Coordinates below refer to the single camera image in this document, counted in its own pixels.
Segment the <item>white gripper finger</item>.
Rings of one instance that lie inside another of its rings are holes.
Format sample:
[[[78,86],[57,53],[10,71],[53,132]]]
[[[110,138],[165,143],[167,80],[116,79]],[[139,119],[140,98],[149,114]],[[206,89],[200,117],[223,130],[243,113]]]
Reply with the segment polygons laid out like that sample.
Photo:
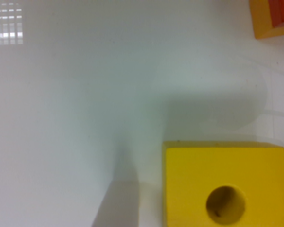
[[[139,182],[111,181],[91,227],[138,227]]]

